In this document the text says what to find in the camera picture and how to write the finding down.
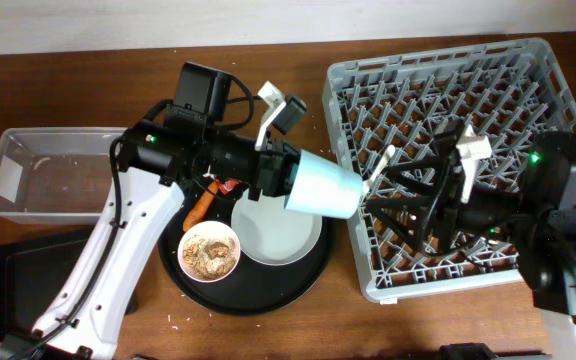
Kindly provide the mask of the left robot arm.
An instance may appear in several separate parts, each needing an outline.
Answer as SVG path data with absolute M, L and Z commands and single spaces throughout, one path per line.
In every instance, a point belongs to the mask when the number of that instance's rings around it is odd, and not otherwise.
M 129 301 L 184 189 L 210 174 L 254 195 L 287 195 L 302 163 L 270 138 L 305 115 L 296 95 L 265 83 L 257 94 L 231 73 L 187 62 L 176 94 L 112 141 L 111 188 L 64 286 L 28 334 L 8 334 L 0 359 L 110 359 Z

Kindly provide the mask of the orange carrot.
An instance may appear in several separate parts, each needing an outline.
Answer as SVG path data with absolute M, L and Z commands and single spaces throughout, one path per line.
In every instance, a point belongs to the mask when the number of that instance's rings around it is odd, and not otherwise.
M 190 210 L 183 222 L 183 230 L 188 231 L 193 226 L 202 222 L 212 201 L 215 198 L 215 194 L 219 190 L 219 185 L 216 180 L 214 180 L 208 188 L 204 191 L 202 196 L 199 198 L 195 206 Z

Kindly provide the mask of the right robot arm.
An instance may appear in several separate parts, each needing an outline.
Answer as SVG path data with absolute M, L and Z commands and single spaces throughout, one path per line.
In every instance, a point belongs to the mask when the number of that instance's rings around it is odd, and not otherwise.
M 433 157 L 384 169 L 409 197 L 369 199 L 366 212 L 427 258 L 464 256 L 480 239 L 512 245 L 554 358 L 576 359 L 576 134 L 538 134 L 515 192 L 477 185 L 493 151 L 472 126 L 441 127 L 433 147 Z

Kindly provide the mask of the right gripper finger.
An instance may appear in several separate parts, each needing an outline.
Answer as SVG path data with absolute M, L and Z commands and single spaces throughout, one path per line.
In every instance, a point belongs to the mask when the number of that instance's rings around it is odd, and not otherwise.
M 388 165 L 383 175 L 394 186 L 396 191 L 403 190 L 409 193 L 434 193 L 439 189 L 445 178 L 448 163 L 441 157 Z M 432 173 L 430 181 L 422 181 L 418 174 Z
M 371 199 L 365 203 L 365 210 L 413 251 L 423 252 L 423 245 L 431 238 L 442 242 L 437 205 L 429 197 Z

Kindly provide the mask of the red snack wrapper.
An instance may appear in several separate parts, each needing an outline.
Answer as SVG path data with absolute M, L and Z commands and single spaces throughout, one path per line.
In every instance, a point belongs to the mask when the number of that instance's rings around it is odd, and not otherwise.
M 237 180 L 227 180 L 225 182 L 217 182 L 218 190 L 223 195 L 228 195 L 231 191 L 233 191 L 238 185 L 240 184 Z

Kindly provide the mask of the blue cup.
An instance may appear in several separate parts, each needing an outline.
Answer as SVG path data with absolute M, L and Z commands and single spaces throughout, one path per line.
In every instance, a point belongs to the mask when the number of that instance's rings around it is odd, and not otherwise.
M 291 211 L 348 219 L 359 208 L 362 193 L 359 174 L 301 150 L 284 205 Z

